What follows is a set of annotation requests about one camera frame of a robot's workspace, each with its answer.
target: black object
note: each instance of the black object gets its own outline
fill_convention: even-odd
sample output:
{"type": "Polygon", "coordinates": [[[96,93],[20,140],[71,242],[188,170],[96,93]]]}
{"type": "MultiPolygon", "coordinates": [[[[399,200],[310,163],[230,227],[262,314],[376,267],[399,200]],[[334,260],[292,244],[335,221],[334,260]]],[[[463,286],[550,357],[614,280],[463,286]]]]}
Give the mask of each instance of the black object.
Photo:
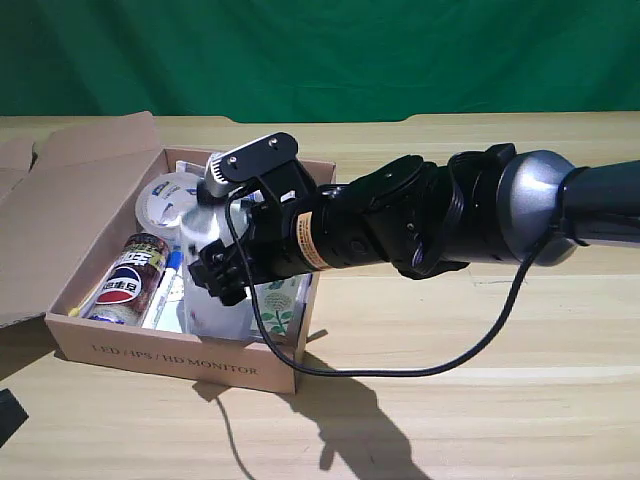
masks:
{"type": "Polygon", "coordinates": [[[0,391],[0,447],[29,418],[9,389],[0,391]]]}
{"type": "Polygon", "coordinates": [[[258,328],[285,364],[330,377],[436,375],[473,358],[504,326],[527,270],[552,266],[587,242],[640,243],[640,162],[575,168],[562,156],[513,144],[462,152],[446,166],[407,155],[348,185],[316,187],[295,159],[297,144],[276,134],[234,150],[220,165],[237,187],[225,201],[233,244],[220,240],[190,266],[197,285],[225,305],[251,291],[258,328]],[[283,140],[278,152],[274,145],[283,140]],[[259,190],[239,238],[231,203],[259,190]],[[294,195],[284,195],[292,190],[294,195]],[[465,268],[471,261],[519,264],[497,320],[453,360],[411,370],[321,370],[283,354],[262,322],[256,284],[328,268],[388,262],[412,279],[465,268]]]}

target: green screen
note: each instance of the green screen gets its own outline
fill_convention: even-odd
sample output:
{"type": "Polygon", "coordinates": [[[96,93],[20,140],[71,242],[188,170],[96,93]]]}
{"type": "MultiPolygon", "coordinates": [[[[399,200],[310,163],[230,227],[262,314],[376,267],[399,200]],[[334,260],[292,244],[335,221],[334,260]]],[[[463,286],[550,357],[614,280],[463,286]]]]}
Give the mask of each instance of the green screen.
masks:
{"type": "Polygon", "coordinates": [[[636,0],[0,0],[0,114],[640,109],[636,0]]]}

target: cardboard box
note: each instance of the cardboard box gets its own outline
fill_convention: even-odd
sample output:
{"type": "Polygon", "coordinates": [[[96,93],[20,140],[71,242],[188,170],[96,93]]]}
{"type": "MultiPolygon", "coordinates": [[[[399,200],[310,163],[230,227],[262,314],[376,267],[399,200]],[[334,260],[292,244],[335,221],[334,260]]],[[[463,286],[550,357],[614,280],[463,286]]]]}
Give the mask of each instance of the cardboard box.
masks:
{"type": "MultiPolygon", "coordinates": [[[[71,361],[295,392],[295,372],[259,342],[66,316],[138,231],[134,205],[141,189],[172,171],[177,160],[204,164],[209,152],[163,148],[146,112],[54,133],[27,174],[23,167],[30,164],[30,152],[30,143],[24,141],[0,149],[0,166],[18,172],[2,187],[0,323],[44,313],[71,361]],[[29,158],[22,158],[26,152],[29,158]]],[[[333,164],[303,163],[318,183],[334,178],[333,164]]],[[[314,276],[297,343],[282,346],[297,360],[304,354],[317,281],[314,276]]]]}

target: wood grain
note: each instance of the wood grain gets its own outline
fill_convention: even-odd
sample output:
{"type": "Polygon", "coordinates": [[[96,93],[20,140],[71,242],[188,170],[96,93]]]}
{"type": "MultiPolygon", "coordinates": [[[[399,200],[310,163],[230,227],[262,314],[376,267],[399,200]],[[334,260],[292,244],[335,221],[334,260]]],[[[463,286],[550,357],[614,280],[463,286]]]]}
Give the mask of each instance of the wood grain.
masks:
{"type": "MultiPolygon", "coordinates": [[[[0,141],[90,118],[0,118],[0,141]]],[[[282,130],[348,181],[406,153],[444,163],[514,142],[576,165],[638,158],[640,113],[421,115],[400,123],[238,125],[158,118],[163,142],[224,149],[282,130]]],[[[426,366],[466,349],[515,269],[413,282],[388,266],[323,274],[315,365],[426,366]]],[[[0,331],[0,387],[31,418],[0,478],[640,478],[640,256],[589,247],[535,268],[510,322],[467,366],[425,379],[307,377],[295,397],[66,362],[40,321],[0,331]]]]}

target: white marker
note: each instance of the white marker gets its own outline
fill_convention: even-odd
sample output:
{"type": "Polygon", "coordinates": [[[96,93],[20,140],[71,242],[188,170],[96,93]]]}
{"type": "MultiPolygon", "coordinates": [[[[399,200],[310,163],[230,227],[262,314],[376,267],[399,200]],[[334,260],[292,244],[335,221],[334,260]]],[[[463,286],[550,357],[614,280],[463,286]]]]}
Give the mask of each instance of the white marker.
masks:
{"type": "Polygon", "coordinates": [[[142,328],[155,329],[156,325],[158,325],[158,319],[160,318],[164,304],[167,302],[167,297],[169,296],[169,292],[171,292],[171,285],[173,285],[173,280],[176,278],[181,263],[182,253],[179,250],[169,255],[167,268],[164,271],[164,276],[160,281],[160,285],[158,285],[156,293],[153,295],[151,305],[149,305],[147,313],[144,315],[144,320],[141,325],[142,328]]]}

